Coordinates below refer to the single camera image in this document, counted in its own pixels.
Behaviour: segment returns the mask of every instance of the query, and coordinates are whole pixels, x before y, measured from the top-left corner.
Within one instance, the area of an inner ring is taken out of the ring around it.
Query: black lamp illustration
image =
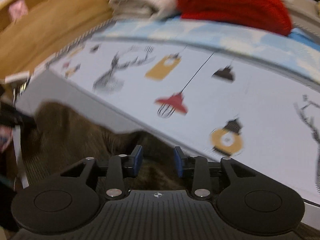
[[[114,75],[119,70],[125,70],[130,66],[141,66],[152,62],[156,57],[150,57],[154,48],[152,46],[140,47],[131,46],[127,51],[123,53],[117,52],[111,61],[111,69],[100,76],[93,84],[93,90],[101,90],[113,94],[115,91],[121,90],[124,81],[116,78]],[[129,53],[140,53],[141,55],[134,56],[131,61],[120,64],[119,60],[122,56],[128,55]]]
[[[95,46],[93,46],[92,48],[90,48],[90,53],[95,53],[97,52],[97,50],[99,49],[100,44],[97,44]]]
[[[243,148],[241,128],[237,118],[228,121],[225,127],[214,130],[210,135],[213,150],[227,156],[238,153]]]
[[[232,72],[232,66],[231,64],[226,66],[223,69],[219,69],[217,70],[212,77],[217,77],[217,78],[221,78],[224,79],[225,81],[229,81],[229,82],[233,82],[234,81],[234,73]]]

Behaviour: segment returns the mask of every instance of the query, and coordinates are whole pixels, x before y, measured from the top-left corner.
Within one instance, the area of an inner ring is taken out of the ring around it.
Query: red knit fabric
[[[287,36],[292,24],[281,0],[178,0],[182,18],[223,21]]]

